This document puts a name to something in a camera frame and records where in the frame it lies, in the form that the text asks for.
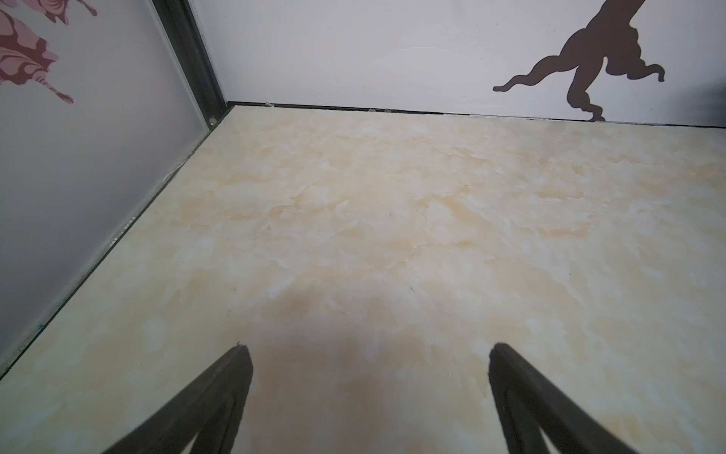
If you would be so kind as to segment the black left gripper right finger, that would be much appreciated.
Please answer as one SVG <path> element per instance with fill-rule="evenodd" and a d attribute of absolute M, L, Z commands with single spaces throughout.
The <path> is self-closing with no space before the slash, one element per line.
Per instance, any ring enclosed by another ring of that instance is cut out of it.
<path fill-rule="evenodd" d="M 508 344 L 490 352 L 489 382 L 510 453 L 633 453 Z"/>

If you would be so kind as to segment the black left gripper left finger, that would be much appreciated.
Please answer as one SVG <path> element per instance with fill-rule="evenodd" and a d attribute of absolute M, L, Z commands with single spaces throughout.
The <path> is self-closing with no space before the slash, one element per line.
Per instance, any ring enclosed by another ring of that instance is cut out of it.
<path fill-rule="evenodd" d="M 229 453 L 253 381 L 247 346 L 231 348 L 108 453 Z"/>

